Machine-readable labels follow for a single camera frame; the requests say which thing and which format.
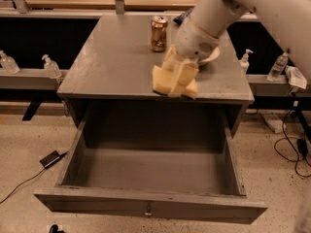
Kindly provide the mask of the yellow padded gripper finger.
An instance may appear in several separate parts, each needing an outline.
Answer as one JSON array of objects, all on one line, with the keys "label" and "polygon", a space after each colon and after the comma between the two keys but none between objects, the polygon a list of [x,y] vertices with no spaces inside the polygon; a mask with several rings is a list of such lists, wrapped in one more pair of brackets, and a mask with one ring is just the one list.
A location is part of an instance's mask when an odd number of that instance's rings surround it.
[{"label": "yellow padded gripper finger", "polygon": [[176,47],[171,45],[164,57],[161,68],[173,72],[175,67],[181,62],[182,56],[178,54]]},{"label": "yellow padded gripper finger", "polygon": [[197,86],[195,77],[198,73],[198,64],[194,60],[185,59],[174,65],[169,97],[187,96],[195,99]]}]

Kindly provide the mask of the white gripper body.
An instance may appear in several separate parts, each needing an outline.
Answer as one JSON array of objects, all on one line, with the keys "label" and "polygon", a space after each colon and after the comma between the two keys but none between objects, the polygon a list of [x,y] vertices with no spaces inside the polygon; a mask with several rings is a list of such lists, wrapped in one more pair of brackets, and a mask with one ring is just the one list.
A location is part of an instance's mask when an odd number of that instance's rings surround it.
[{"label": "white gripper body", "polygon": [[187,17],[177,30],[174,46],[182,57],[199,62],[219,47],[219,41],[218,37],[209,34],[192,18]]}]

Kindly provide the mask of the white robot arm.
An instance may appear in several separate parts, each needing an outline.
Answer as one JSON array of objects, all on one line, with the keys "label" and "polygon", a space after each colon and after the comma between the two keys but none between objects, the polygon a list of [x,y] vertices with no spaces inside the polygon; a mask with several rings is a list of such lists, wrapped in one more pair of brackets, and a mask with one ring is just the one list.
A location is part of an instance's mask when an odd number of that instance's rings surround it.
[{"label": "white robot arm", "polygon": [[185,94],[199,63],[219,44],[224,31],[252,12],[308,82],[311,82],[311,0],[199,0],[179,27],[161,68],[172,74],[164,93]]}]

